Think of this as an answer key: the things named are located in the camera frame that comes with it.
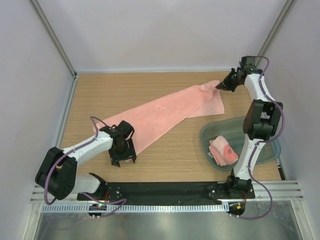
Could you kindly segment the plain pink towel pile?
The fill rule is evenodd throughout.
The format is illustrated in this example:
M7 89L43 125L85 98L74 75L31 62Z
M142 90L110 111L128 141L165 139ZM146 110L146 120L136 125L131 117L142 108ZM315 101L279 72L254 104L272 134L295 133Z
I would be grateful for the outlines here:
M97 127L128 122L134 128L132 140L138 155L186 118L224 114L220 92L216 89L219 83L213 80L193 85L106 118Z

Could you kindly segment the pink rabbit pattern towel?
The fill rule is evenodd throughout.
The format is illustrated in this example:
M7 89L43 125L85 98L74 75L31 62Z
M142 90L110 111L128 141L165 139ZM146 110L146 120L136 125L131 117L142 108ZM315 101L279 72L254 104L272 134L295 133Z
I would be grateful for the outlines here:
M239 159L238 155L222 135L209 141L209 151L216 164L221 167L230 166Z

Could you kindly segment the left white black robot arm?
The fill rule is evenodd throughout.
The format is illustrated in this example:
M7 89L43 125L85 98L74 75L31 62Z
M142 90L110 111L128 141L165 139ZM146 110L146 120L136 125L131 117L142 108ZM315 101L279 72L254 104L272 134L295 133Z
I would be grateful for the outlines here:
M121 161L136 160L132 140L134 132L133 128L117 130L104 127L74 146L49 149L35 177L35 182L44 189L45 203L53 204L48 195L52 195L54 200L63 200L70 194L77 194L80 201L101 200L107 192L106 181L95 173L77 175L77 170L102 152L109 153L110 162L116 167Z

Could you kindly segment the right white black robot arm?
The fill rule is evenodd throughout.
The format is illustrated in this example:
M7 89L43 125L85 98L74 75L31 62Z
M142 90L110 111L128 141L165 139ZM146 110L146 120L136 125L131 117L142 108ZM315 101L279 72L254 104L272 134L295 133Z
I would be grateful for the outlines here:
M229 198L253 194L253 170L263 147L276 139L280 120L284 120L283 104L277 102L266 86L261 69L234 69L216 88L234 92L243 85L252 99L243 121L244 145L238 162L227 177L225 192Z

